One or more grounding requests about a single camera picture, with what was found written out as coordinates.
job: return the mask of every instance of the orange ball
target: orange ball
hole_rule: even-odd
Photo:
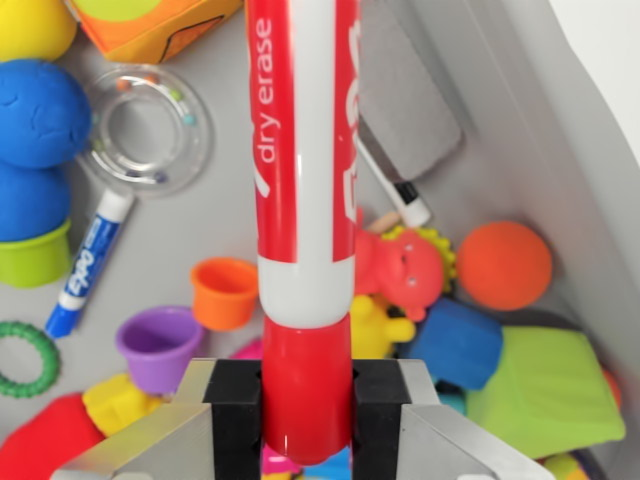
[[[476,228],[458,252],[462,287],[481,305],[518,310],[538,300],[551,283],[549,247],[530,228],[495,222]]]

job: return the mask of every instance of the red dry erase marker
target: red dry erase marker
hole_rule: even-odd
[[[358,0],[249,0],[267,314],[263,433],[303,465],[351,440]]]

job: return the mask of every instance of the gray eraser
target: gray eraser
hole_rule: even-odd
[[[387,174],[390,161],[403,180],[419,177],[455,149],[462,131],[383,0],[362,1],[360,62],[360,113],[378,144],[372,151],[388,157],[376,161]]]

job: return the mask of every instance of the blue foam block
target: blue foam block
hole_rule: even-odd
[[[29,170],[0,162],[0,242],[39,237],[69,216],[71,194],[59,168]]]
[[[89,101],[62,68],[40,60],[0,63],[0,161],[60,165],[80,153],[90,130]]]
[[[424,360],[433,376],[467,390],[481,390],[498,368],[502,327],[493,318],[441,298],[421,327],[401,355]]]
[[[351,480],[351,450],[344,448],[320,465],[306,467],[305,478],[317,480]]]

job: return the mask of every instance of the green foam block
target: green foam block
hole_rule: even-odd
[[[531,458],[624,438],[598,359],[579,332],[505,327],[497,372],[467,416]]]

